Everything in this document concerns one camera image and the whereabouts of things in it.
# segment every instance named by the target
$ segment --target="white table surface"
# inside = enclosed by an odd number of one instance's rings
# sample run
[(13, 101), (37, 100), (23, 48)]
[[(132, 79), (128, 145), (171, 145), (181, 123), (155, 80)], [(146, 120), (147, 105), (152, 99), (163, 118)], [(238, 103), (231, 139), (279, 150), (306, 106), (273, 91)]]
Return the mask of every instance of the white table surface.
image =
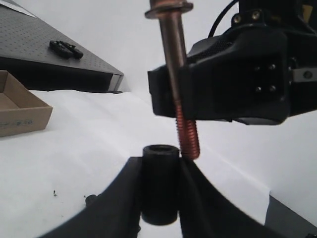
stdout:
[[(143, 147), (178, 144), (173, 120), (155, 117), (131, 93), (33, 93), (54, 111), (46, 130), (0, 138), (1, 238), (35, 238), (61, 225), (84, 209), (84, 196), (101, 193)], [(203, 173), (264, 223), (269, 189), (225, 162), (204, 137), (201, 144), (197, 164)], [(141, 238), (182, 237), (179, 223), (141, 227)]]

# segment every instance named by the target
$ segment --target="cardboard box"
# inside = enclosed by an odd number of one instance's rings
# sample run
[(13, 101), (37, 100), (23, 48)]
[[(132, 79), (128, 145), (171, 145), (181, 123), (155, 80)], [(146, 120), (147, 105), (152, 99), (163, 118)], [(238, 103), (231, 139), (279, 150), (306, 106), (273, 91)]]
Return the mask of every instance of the cardboard box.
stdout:
[(0, 70), (0, 137), (44, 130), (53, 108)]

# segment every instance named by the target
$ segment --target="bolt head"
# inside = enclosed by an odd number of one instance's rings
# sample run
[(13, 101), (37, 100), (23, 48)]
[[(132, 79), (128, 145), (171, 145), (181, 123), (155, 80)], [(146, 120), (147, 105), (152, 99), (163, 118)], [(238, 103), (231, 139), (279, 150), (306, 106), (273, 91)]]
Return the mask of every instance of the bolt head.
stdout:
[(274, 69), (276, 69), (276, 65), (271, 64), (268, 68), (269, 68), (269, 70), (274, 70)]
[(253, 20), (259, 20), (260, 15), (261, 15), (260, 12), (255, 11), (255, 12), (252, 13), (252, 19)]
[(240, 23), (241, 20), (242, 20), (242, 18), (241, 18), (240, 15), (235, 15), (235, 16), (233, 17), (233, 22), (236, 23), (236, 24)]
[(271, 93), (275, 92), (276, 91), (276, 87), (274, 85), (270, 86), (269, 91)]
[(306, 79), (311, 79), (312, 77), (313, 77), (313, 73), (312, 73), (312, 72), (306, 71), (306, 72), (304, 73), (304, 78), (306, 78)]

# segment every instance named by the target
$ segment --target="white wall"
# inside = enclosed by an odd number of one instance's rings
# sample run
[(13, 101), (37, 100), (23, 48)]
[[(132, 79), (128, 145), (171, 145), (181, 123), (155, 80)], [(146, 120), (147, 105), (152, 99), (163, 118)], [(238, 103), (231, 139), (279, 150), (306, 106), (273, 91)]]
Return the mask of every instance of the white wall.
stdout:
[[(124, 88), (150, 102), (146, 71), (163, 63), (157, 20), (146, 20), (148, 0), (16, 0), (35, 15), (123, 71)], [(206, 37), (229, 0), (196, 0), (184, 15), (187, 48)], [(225, 18), (219, 33), (229, 27)], [(317, 114), (279, 127), (200, 122), (203, 143), (267, 185), (272, 194), (317, 225)]]

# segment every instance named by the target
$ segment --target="black cylindrical spacer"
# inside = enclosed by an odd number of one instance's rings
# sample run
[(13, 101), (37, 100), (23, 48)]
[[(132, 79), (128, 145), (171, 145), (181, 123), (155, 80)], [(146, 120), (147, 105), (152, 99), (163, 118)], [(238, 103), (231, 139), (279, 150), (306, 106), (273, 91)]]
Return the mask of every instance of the black cylindrical spacer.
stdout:
[(143, 150), (142, 218), (164, 226), (178, 217), (179, 149), (152, 145)]

